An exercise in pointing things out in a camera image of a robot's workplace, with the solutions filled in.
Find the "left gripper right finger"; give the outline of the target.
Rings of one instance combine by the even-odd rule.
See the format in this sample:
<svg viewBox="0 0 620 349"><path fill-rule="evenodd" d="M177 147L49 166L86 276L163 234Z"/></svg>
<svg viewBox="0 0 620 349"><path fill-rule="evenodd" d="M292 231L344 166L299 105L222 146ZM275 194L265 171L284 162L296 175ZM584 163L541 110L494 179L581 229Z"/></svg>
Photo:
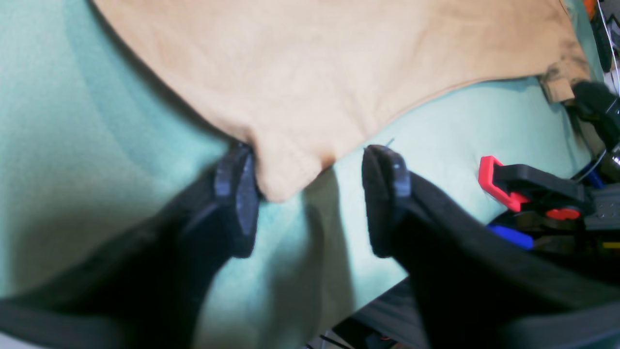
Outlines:
<svg viewBox="0 0 620 349"><path fill-rule="evenodd" d="M433 349L617 349L619 259L498 236L392 149L364 150L373 252L410 275Z"/></svg>

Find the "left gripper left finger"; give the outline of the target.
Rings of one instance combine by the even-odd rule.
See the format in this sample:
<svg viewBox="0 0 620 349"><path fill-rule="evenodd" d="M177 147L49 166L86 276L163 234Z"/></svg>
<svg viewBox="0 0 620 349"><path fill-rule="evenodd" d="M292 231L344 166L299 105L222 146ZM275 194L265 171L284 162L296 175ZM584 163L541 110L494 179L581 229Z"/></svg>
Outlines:
<svg viewBox="0 0 620 349"><path fill-rule="evenodd" d="M188 349L211 281L254 248L254 155L230 150L155 216L1 300L1 336L45 349Z"/></svg>

